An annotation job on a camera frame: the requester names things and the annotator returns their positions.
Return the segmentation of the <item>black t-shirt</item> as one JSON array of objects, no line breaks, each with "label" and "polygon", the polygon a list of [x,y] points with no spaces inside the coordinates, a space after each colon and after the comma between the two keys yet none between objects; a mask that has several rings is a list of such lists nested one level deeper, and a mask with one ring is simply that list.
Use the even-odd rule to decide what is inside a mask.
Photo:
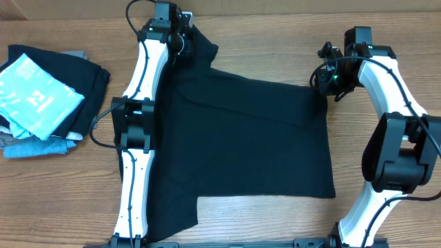
[{"label": "black t-shirt", "polygon": [[216,70],[218,46],[190,34],[194,55],[175,60],[158,91],[148,241],[195,226],[200,197],[334,198],[326,97]]}]

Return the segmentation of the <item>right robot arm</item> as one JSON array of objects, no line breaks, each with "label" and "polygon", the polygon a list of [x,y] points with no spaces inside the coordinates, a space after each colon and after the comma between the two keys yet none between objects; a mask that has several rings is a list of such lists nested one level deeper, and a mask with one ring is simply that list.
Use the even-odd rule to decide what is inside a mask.
[{"label": "right robot arm", "polygon": [[440,198],[413,195],[426,185],[440,157],[440,117],[432,116],[413,98],[400,75],[393,49],[373,43],[371,28],[345,32],[344,49],[330,42],[318,56],[324,60],[311,74],[318,93],[341,100],[356,87],[366,89],[378,124],[362,155],[362,189],[349,213],[331,233],[315,239],[316,247],[388,247],[376,232],[393,208],[404,200]]}]

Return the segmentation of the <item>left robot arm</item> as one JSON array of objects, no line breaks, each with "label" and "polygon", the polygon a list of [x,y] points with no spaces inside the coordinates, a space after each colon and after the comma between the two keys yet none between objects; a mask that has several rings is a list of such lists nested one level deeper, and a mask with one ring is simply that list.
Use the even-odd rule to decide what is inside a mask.
[{"label": "left robot arm", "polygon": [[156,149],[155,100],[163,69],[178,56],[191,56],[193,14],[156,1],[154,17],[137,30],[139,55],[132,79],[111,104],[114,142],[121,168],[119,217],[108,247],[142,247],[147,237],[147,196]]}]

